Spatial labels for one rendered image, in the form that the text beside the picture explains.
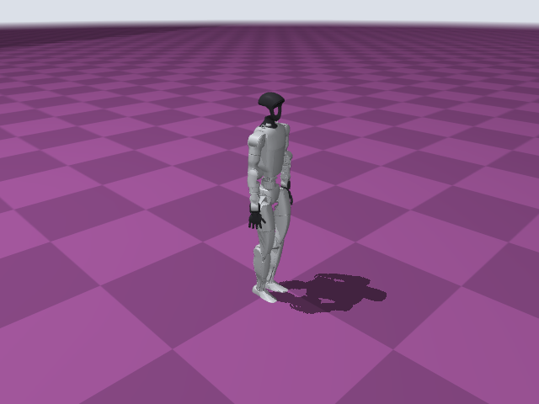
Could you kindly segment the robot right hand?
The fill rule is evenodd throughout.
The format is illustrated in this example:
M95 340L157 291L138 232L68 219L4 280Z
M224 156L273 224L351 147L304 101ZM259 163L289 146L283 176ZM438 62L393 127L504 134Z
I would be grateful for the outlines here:
M251 211L251 203L249 205L249 209L250 209L250 217L248 219L249 221L249 224L248 224L248 227L250 228L251 227L251 223L252 224L252 228L254 229L254 224L256 224L256 229L258 229L258 224L259 224L259 228L262 228L261 226L261 221L265 224L266 221L261 217L262 215L260 214L260 204L259 204L259 211Z

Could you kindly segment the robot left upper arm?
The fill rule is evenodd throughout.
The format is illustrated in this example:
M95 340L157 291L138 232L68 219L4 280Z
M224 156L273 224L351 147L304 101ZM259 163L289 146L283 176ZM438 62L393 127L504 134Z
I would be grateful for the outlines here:
M285 148L285 155L284 155L284 164L287 164L292 159L292 153L290 151L287 151L287 147L289 146L289 133L290 133L290 126L288 124L281 123L286 128L286 148Z

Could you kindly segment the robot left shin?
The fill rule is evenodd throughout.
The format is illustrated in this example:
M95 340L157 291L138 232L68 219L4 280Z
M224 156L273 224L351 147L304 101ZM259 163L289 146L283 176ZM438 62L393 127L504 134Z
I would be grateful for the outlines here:
M281 257L281 254L282 254L283 245L284 245L284 240L282 241L282 243L278 247L272 248L272 250L271 250L269 274L267 276L267 280L269 282L266 280L266 283L272 284L273 283L272 281L274 281L274 276L275 276L276 269L277 269L277 267L279 265L279 262L280 262L280 257Z

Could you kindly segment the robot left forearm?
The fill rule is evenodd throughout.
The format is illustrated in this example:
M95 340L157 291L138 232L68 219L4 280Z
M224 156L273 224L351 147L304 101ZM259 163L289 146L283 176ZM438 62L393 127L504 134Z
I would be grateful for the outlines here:
M282 170L280 172L281 173L281 175L280 175L280 179L281 179L280 185L282 187L285 187L285 188L287 188L287 183L288 183L288 181L290 181L290 178L291 178L290 167L291 167L291 162L289 162L287 164L283 163Z

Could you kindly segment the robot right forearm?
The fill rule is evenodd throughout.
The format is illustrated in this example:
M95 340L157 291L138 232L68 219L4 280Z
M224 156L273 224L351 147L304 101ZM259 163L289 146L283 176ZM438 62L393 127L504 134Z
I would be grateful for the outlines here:
M260 182L257 181L258 174L255 170L250 170L248 172L248 187L249 187L249 194L250 195L250 202L251 202L251 211L259 211L259 186Z

